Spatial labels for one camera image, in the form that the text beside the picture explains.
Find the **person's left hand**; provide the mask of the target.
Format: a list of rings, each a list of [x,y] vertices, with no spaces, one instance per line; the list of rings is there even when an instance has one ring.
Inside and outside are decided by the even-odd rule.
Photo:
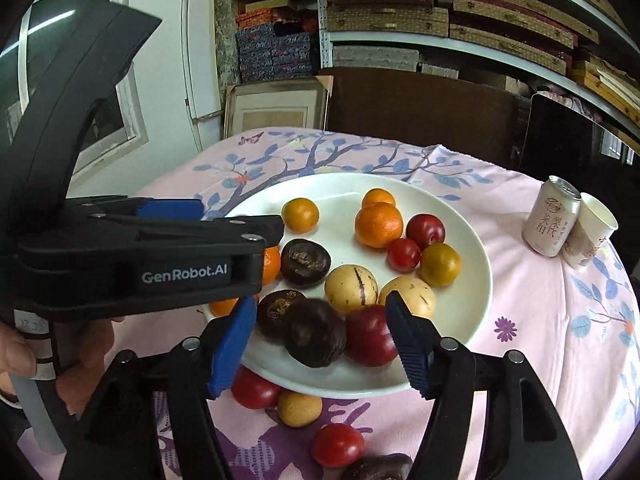
[[[80,415],[104,374],[104,359],[114,346],[115,323],[124,318],[90,322],[81,334],[78,362],[58,376],[55,391],[71,415]],[[1,323],[1,401],[18,407],[17,394],[10,375],[32,378],[36,372],[36,357],[26,340],[16,330]]]

